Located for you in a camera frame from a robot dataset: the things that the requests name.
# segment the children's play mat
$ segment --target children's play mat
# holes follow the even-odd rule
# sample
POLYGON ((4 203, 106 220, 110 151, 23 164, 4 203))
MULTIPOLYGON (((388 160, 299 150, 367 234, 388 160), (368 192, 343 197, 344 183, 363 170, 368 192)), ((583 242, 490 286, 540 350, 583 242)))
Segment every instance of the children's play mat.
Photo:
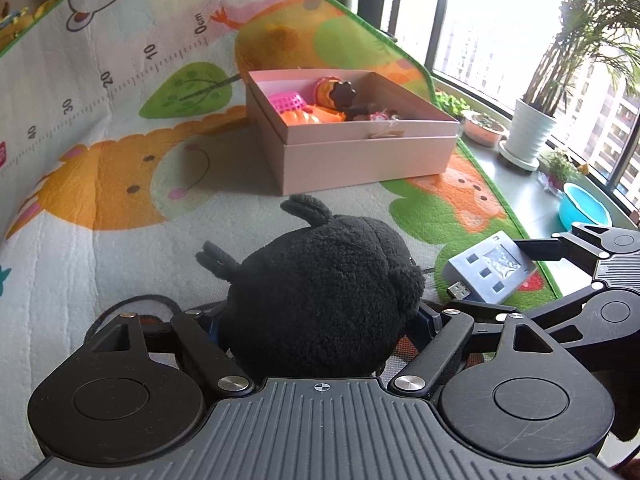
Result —
MULTIPOLYGON (((41 460, 28 399, 103 311, 145 294, 222 300, 227 284, 194 258, 205 240, 242 260, 303 226, 279 209, 242 82, 298 67, 376 70, 434 95, 419 63, 331 0, 62 0, 2 54, 2 480, 41 460)), ((313 195, 398 230, 439 303, 448 258, 499 230, 525 235, 462 143, 443 175, 313 195)), ((554 294, 541 270, 510 301, 554 294)), ((124 309, 171 316, 151 300, 124 309)))

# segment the black cable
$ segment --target black cable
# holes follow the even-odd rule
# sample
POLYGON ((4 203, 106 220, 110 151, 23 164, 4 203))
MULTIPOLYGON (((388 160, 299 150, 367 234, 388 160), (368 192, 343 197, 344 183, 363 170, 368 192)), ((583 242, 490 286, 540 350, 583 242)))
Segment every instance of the black cable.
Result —
POLYGON ((120 303, 116 303, 115 305, 110 306, 107 310, 105 310, 102 314, 100 314, 100 316, 98 316, 98 319, 96 319, 94 323, 89 327, 89 330, 86 331, 86 334, 84 335, 83 343, 86 344, 89 341, 89 339, 91 339, 95 335, 95 333, 98 332, 98 329, 100 328, 100 325, 104 323, 104 320, 107 319, 107 317, 109 317, 110 314, 118 310, 121 306, 125 306, 126 304, 129 304, 129 303, 135 303, 137 301, 144 301, 144 300, 153 300, 153 301, 157 301, 158 303, 162 303, 171 311, 171 313, 174 316, 182 312, 182 309, 180 308, 180 306, 177 303, 175 303, 174 300, 166 296, 162 296, 160 294, 144 294, 142 296, 134 296, 133 298, 129 298, 128 300, 122 300, 120 303))

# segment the usb connector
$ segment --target usb connector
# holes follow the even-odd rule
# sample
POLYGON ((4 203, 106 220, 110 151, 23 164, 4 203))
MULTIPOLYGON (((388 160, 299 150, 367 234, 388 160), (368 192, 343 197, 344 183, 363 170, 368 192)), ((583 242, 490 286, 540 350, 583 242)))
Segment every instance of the usb connector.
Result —
POLYGON ((451 285, 447 292, 454 300, 464 300, 471 292, 463 282, 456 282, 451 285))

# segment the cardboard box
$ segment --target cardboard box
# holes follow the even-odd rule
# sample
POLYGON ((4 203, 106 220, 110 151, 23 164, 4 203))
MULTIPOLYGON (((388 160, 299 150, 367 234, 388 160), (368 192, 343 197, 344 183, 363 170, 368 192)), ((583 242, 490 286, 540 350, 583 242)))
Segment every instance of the cardboard box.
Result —
POLYGON ((374 72, 249 72, 246 106, 283 195, 443 173, 456 145, 456 120, 374 72), (357 104, 379 103, 415 119, 287 126, 267 99, 297 91, 312 104, 315 83, 329 75, 353 83, 357 104))

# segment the gray electronic device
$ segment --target gray electronic device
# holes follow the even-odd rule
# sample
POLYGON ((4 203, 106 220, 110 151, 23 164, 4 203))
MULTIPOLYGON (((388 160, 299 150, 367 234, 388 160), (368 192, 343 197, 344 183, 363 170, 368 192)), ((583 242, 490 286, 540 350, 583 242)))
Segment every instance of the gray electronic device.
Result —
POLYGON ((500 304, 536 271, 536 264, 504 231, 451 258, 442 269, 457 300, 500 304))

